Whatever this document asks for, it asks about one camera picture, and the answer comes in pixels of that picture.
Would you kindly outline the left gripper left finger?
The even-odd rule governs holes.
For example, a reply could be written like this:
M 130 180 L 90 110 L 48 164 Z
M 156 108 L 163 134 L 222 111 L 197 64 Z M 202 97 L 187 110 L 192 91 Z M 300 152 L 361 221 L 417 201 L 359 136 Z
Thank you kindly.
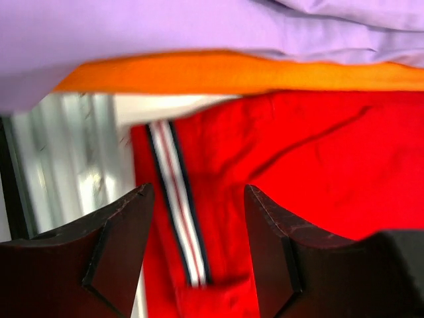
M 32 239 L 1 244 L 2 317 L 130 317 L 153 216 L 151 184 Z

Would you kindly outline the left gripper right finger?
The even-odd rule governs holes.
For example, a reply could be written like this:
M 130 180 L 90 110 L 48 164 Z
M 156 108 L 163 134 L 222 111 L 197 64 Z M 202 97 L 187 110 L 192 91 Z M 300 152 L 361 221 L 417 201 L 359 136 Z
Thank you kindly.
M 261 317 L 423 316 L 423 231 L 350 240 L 253 185 L 244 210 Z

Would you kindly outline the red trousers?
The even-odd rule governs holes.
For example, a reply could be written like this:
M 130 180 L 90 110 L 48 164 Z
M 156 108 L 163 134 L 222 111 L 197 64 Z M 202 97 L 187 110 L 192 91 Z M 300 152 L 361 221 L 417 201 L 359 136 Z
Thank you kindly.
M 282 91 L 131 129 L 149 317 L 257 317 L 244 187 L 335 234 L 423 228 L 421 92 Z

